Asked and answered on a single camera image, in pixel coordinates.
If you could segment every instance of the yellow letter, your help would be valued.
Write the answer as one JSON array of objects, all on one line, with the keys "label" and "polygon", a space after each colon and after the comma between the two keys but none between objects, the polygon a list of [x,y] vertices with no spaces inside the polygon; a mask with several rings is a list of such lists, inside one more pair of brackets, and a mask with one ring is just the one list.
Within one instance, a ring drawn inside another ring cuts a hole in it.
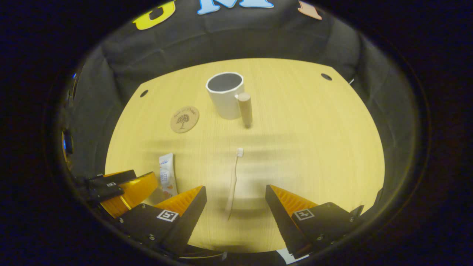
[{"label": "yellow letter", "polygon": [[165,21],[168,19],[172,14],[174,14],[174,11],[176,10],[176,6],[174,5],[174,1],[171,1],[169,3],[166,3],[164,5],[159,6],[158,8],[163,9],[163,14],[153,20],[149,19],[149,15],[151,14],[150,11],[146,14],[143,14],[141,17],[137,18],[133,23],[135,23],[136,28],[143,30],[143,29],[149,29],[153,26],[156,26],[157,24]]}]

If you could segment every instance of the round table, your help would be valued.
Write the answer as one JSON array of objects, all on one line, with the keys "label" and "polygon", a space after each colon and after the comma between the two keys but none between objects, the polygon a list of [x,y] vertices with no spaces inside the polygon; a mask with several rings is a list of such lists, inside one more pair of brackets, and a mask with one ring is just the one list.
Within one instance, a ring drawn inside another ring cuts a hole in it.
[{"label": "round table", "polygon": [[[243,75],[253,125],[219,117],[205,88],[216,73]],[[186,133],[172,114],[194,106],[200,118]],[[232,215],[224,208],[239,147]],[[384,181],[377,128],[353,88],[333,68],[270,58],[236,59],[181,69],[140,85],[123,110],[108,148],[105,173],[159,173],[175,154],[178,192],[204,185],[207,204],[189,244],[230,252],[285,248],[265,200],[272,184],[317,204],[369,209]]]}]

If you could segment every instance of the toothbrush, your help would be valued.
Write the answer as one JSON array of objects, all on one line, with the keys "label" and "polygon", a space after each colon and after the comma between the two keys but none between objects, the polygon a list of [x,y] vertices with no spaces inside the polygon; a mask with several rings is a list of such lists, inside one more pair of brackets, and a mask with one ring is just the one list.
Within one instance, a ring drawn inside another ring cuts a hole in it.
[{"label": "toothbrush", "polygon": [[230,219],[230,214],[232,212],[232,205],[233,205],[233,197],[235,196],[235,186],[237,184],[237,162],[238,162],[238,157],[243,157],[243,148],[238,148],[238,151],[236,153],[235,157],[235,169],[232,172],[231,179],[230,179],[230,193],[228,195],[227,199],[227,206],[225,207],[225,217],[227,220]]}]

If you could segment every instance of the wooden cylinder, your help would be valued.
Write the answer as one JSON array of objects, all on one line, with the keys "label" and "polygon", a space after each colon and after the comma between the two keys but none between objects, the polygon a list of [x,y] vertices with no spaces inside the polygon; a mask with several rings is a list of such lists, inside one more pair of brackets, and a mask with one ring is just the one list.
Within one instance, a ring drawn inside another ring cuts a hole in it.
[{"label": "wooden cylinder", "polygon": [[238,105],[240,106],[241,118],[245,127],[250,127],[253,122],[253,113],[251,110],[251,97],[248,93],[242,92],[238,95]]}]

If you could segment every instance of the cork coaster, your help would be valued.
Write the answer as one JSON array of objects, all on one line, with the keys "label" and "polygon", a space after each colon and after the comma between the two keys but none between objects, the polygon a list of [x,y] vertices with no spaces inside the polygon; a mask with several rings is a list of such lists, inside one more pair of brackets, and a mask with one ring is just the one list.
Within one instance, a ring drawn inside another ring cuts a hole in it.
[{"label": "cork coaster", "polygon": [[199,120],[199,110],[193,106],[179,109],[171,117],[171,129],[176,133],[184,133],[191,130]]}]

